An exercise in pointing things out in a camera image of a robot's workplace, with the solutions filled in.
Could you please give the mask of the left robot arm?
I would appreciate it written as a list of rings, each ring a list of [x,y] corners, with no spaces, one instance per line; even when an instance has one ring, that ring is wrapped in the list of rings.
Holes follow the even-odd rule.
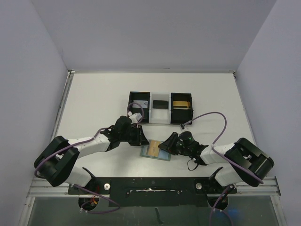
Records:
[[[128,112],[120,116],[114,125],[99,129],[92,137],[66,139],[55,137],[34,162],[34,175],[56,187],[62,183],[86,187],[94,175],[85,167],[77,167],[76,161],[98,152],[108,152],[126,142],[130,146],[148,145],[149,141],[140,125],[140,113]]]

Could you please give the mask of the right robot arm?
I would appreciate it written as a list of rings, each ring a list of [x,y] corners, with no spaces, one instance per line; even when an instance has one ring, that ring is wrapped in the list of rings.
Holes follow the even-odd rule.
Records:
[[[172,155],[188,156],[198,166],[229,163],[212,174],[222,187],[239,182],[257,187],[275,165],[271,157],[243,137],[228,145],[209,147],[196,141],[189,131],[174,132],[158,147]]]

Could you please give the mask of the green leather card holder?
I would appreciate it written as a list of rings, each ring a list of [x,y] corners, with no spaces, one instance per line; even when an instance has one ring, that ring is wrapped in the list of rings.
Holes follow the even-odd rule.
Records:
[[[149,142],[148,145],[144,145],[141,148],[141,152],[140,152],[141,157],[151,158],[151,159],[161,160],[161,161],[171,160],[171,154],[158,147],[162,143],[162,141],[149,139],[148,142]]]

